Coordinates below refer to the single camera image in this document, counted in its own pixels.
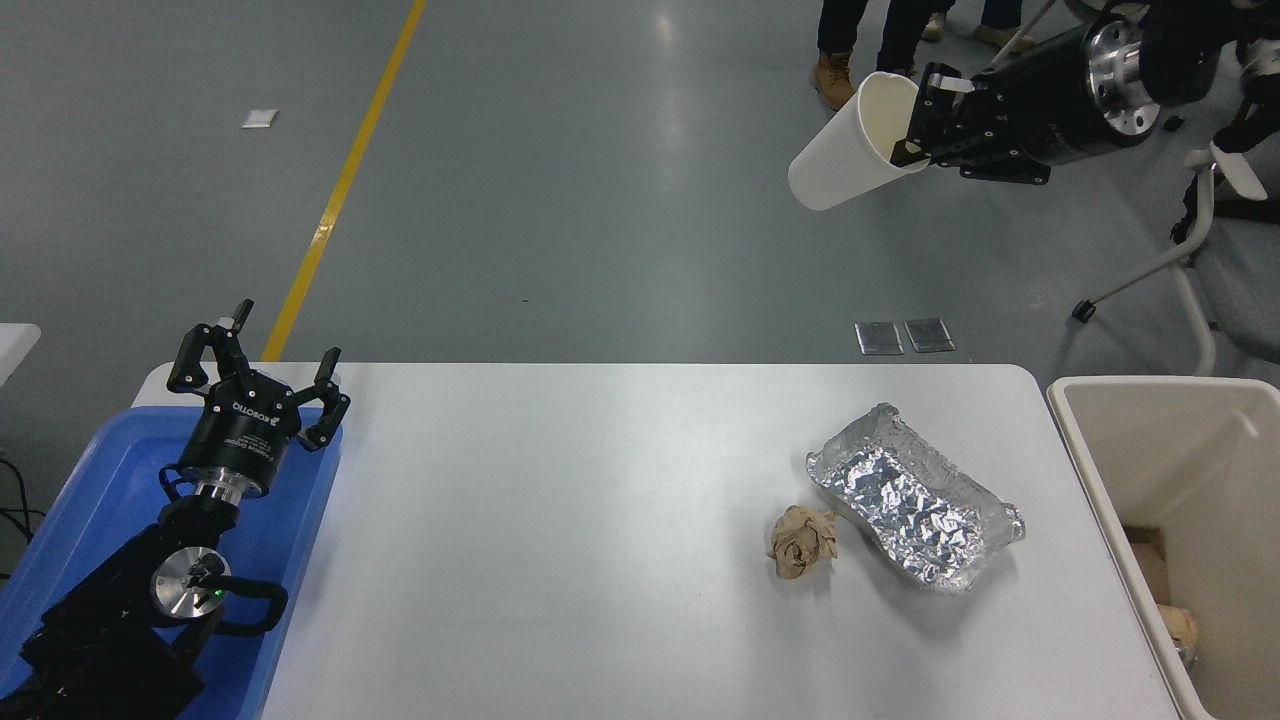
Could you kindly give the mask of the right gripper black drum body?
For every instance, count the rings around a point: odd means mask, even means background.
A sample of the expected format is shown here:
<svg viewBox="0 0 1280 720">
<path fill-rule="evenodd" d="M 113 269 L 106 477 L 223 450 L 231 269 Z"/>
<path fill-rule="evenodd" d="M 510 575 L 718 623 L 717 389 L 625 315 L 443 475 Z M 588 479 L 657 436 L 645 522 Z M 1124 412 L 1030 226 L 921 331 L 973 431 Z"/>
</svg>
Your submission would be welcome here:
<svg viewBox="0 0 1280 720">
<path fill-rule="evenodd" d="M 1114 132 L 1089 90 L 1094 28 L 1079 26 L 984 73 L 1027 156 L 1056 167 L 1111 152 Z"/>
</svg>

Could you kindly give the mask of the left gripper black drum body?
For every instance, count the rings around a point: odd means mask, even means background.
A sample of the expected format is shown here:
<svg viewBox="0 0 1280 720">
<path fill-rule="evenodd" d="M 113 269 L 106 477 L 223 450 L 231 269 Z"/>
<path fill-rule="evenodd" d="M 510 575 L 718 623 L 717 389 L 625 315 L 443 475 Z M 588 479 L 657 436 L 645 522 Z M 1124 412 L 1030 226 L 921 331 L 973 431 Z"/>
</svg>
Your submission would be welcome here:
<svg viewBox="0 0 1280 720">
<path fill-rule="evenodd" d="M 269 495 L 301 429 L 300 411 L 284 407 L 291 395 L 292 388 L 260 372 L 250 389 L 236 378 L 209 386 L 180 455 L 180 480 L 229 488 L 242 498 Z"/>
</svg>

